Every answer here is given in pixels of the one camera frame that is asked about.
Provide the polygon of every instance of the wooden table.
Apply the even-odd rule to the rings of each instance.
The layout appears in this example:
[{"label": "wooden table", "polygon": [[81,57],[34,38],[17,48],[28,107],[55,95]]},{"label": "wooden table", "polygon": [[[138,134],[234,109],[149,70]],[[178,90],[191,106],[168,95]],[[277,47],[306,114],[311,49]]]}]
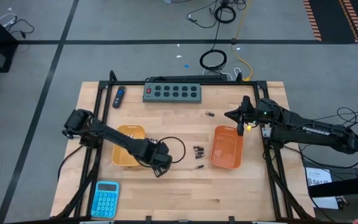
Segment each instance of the wooden table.
[{"label": "wooden table", "polygon": [[[93,111],[97,86],[97,82],[82,84],[77,108]],[[117,88],[114,86],[112,89],[112,98]],[[228,216],[235,216],[236,220],[275,220],[258,129],[244,134],[240,168],[222,169],[213,166],[209,160],[215,127],[236,127],[236,123],[225,117],[224,112],[237,108],[244,95],[249,95],[255,106],[252,86],[203,85],[202,104],[143,103],[143,86],[126,88],[121,107],[109,109],[107,125],[113,128],[123,124],[141,125],[146,137],[153,139],[176,136],[185,143],[187,153],[180,163],[172,164],[165,175],[156,178],[151,169],[141,166],[115,166],[111,162],[114,144],[104,141],[98,180],[113,180],[121,185],[115,220],[145,220],[147,215],[151,215],[153,220],[228,220]],[[271,99],[288,108],[282,82],[268,82],[268,92]],[[205,115],[206,111],[215,113],[215,117]],[[173,160],[180,158],[183,154],[181,144],[174,139],[165,142]],[[195,159],[193,146],[203,146],[206,156]],[[69,140],[66,156],[77,147],[78,140]],[[82,150],[63,166],[51,215],[61,212],[77,191],[84,156],[85,150]],[[282,149],[282,157],[288,188],[303,208],[314,216],[300,155]],[[195,170],[196,165],[202,164],[205,168]],[[280,189],[277,189],[282,215],[285,216],[283,197]],[[89,192],[86,192],[82,215],[85,215],[88,195]]]}]

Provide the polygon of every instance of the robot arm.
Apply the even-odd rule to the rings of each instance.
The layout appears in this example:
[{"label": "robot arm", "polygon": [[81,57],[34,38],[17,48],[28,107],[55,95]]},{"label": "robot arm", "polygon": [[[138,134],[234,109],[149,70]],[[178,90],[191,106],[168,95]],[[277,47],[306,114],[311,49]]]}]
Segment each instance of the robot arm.
[{"label": "robot arm", "polygon": [[353,154],[358,151],[358,135],[343,125],[328,124],[302,118],[270,99],[261,99],[256,108],[244,96],[238,109],[224,114],[237,122],[237,133],[244,134],[244,124],[270,124],[265,138],[273,147],[282,148],[288,142],[329,146],[339,152]]},{"label": "robot arm", "polygon": [[168,155],[169,149],[164,142],[132,139],[106,126],[90,111],[74,110],[64,127],[62,133],[66,137],[81,136],[82,146],[96,148],[105,139],[127,149],[129,154],[145,164],[144,166],[151,167],[157,177],[166,173],[172,163],[172,156]]}]

